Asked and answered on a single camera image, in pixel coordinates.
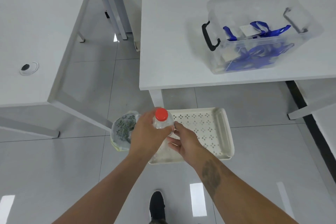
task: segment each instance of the black hole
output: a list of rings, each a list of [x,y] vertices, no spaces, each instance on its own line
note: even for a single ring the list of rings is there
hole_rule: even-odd
[[[30,65],[26,64],[21,68],[21,70],[26,71],[29,67],[30,67]]]

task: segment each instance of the table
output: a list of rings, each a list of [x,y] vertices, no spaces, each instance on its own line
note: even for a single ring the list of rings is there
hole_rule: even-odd
[[[115,16],[122,38],[127,39],[114,0],[103,2],[109,14]],[[88,0],[0,0],[0,107],[51,104],[111,130],[109,120],[60,90],[87,3]],[[36,64],[38,69],[31,73]],[[0,128],[59,136],[59,131],[1,117]]]
[[[221,75],[204,62],[208,1],[142,0],[139,88],[155,106],[164,106],[162,89],[336,77],[336,0],[299,0],[324,32],[274,68]]]

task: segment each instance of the red lid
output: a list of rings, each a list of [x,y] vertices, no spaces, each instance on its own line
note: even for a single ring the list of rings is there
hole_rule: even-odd
[[[155,118],[158,121],[165,121],[168,119],[168,112],[165,108],[158,108],[155,112]]]

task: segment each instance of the black strip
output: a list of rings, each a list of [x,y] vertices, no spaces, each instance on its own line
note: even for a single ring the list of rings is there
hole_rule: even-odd
[[[292,97],[299,109],[307,106],[303,96],[297,87],[295,81],[286,81],[287,87],[292,94]],[[331,176],[333,177],[334,181],[336,182],[336,159],[333,153],[330,150],[328,143],[326,142],[324,136],[322,135],[319,127],[316,124],[316,121],[312,114],[303,117],[322,157],[327,165]]]

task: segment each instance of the white plastic tray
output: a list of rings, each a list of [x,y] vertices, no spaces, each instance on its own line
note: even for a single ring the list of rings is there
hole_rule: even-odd
[[[235,153],[229,121],[223,108],[170,110],[174,120],[194,131],[200,143],[220,160],[230,159]],[[165,139],[149,164],[183,161],[170,149]]]

